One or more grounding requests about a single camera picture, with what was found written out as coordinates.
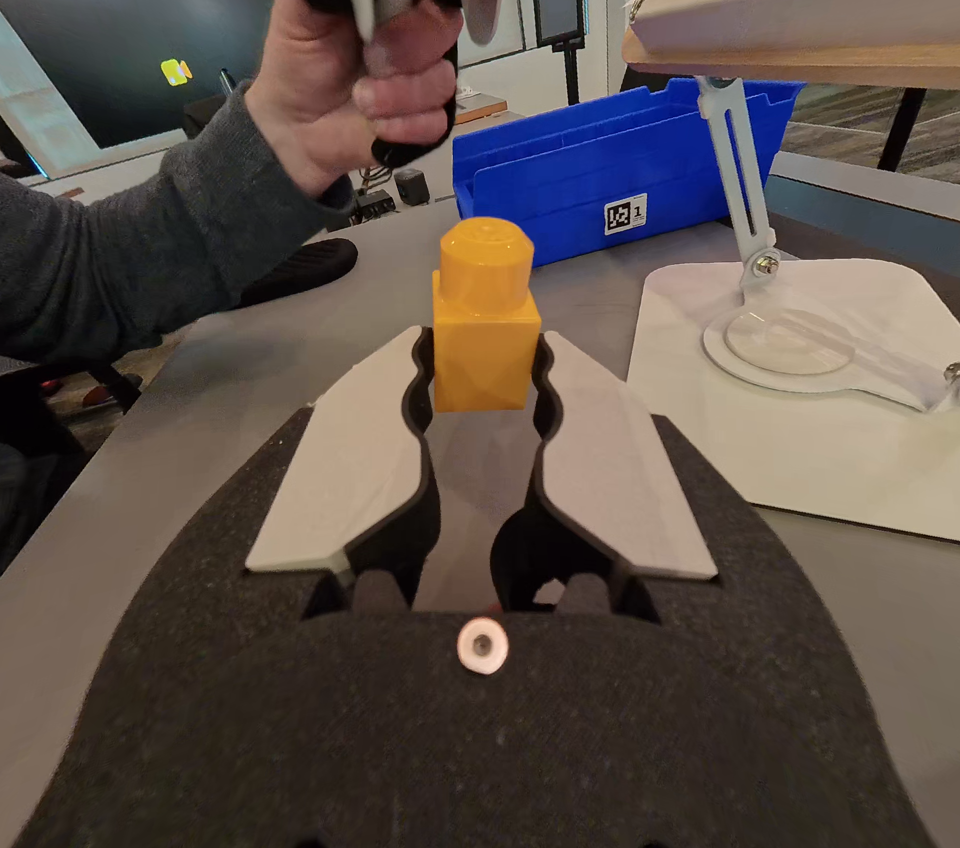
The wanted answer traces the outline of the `grey desk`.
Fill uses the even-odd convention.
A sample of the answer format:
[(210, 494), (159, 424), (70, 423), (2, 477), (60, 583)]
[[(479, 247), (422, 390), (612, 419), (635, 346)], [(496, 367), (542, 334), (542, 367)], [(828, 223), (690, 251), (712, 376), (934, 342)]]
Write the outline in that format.
[[(210, 316), (2, 576), (2, 846), (63, 756), (101, 656), (199, 507), (354, 362), (430, 319), (452, 200), (343, 235), (354, 271), (321, 290)], [(760, 511), (832, 614), (896, 768), (940, 846), (958, 846), (958, 545)]]

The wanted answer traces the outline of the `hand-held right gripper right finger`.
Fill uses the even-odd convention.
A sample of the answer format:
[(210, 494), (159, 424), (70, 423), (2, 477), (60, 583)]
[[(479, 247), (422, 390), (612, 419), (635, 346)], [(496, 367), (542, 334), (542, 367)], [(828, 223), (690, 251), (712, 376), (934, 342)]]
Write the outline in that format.
[(613, 612), (654, 612), (644, 580), (712, 582), (716, 564), (650, 412), (555, 331), (534, 354), (539, 444), (523, 506), (490, 550), (508, 612), (548, 611), (548, 583), (599, 578)]

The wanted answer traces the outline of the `blue plastic bin with tag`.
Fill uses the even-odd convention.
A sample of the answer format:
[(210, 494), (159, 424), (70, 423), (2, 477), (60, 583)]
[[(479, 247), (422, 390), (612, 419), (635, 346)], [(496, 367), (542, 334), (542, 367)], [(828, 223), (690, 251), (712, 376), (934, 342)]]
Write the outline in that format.
[(534, 266), (726, 218), (698, 98), (678, 77), (457, 137), (460, 217), (513, 222)]

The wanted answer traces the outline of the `wooden book stand white base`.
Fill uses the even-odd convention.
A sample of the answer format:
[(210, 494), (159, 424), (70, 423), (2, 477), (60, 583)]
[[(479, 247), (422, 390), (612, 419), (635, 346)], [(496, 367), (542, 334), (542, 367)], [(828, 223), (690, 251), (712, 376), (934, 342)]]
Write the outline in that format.
[(629, 386), (750, 503), (958, 541), (958, 315), (916, 270), (783, 260), (745, 78), (958, 88), (958, 0), (632, 0), (624, 61), (691, 74), (741, 267), (645, 282)]

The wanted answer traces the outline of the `person's left hand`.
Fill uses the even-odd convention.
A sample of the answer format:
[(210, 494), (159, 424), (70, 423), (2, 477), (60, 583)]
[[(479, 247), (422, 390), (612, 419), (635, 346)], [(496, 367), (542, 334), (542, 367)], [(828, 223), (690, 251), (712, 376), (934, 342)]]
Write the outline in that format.
[(420, 0), (363, 43), (354, 23), (305, 0), (274, 0), (250, 117), (291, 180), (320, 196), (376, 164), (376, 140), (430, 146), (448, 129), (457, 75), (446, 54), (459, 10)]

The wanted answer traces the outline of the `large black monitor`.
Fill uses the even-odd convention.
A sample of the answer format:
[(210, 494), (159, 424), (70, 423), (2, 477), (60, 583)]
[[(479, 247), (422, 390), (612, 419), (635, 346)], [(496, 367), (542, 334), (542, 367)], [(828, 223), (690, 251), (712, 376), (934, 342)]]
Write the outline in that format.
[(2, 15), (96, 145), (178, 129), (222, 73), (253, 76), (273, 0), (1, 0)]

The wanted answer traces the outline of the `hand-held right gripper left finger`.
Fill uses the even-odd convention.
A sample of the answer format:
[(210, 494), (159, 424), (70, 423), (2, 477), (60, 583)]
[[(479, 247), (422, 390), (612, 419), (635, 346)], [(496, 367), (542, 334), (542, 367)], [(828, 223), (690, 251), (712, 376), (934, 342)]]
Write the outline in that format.
[(434, 338), (401, 332), (313, 406), (247, 556), (255, 574), (319, 571), (346, 588), (391, 574), (408, 604), (439, 540), (439, 490), (426, 432)]

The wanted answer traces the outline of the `person's left forearm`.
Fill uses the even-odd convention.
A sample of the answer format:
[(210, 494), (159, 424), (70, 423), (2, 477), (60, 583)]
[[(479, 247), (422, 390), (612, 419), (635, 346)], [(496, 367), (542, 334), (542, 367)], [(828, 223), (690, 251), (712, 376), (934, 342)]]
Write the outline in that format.
[(353, 199), (283, 170), (239, 88), (152, 177), (89, 205), (2, 177), (1, 353), (111, 362), (232, 308)]

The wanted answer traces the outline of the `yellow toy block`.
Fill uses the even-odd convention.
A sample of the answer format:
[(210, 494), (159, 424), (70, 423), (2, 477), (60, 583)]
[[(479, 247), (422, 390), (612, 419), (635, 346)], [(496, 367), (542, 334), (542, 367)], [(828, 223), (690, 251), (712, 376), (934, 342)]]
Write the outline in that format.
[(438, 412), (524, 409), (542, 330), (533, 256), (533, 242), (501, 218), (464, 218), (441, 238), (432, 275)]

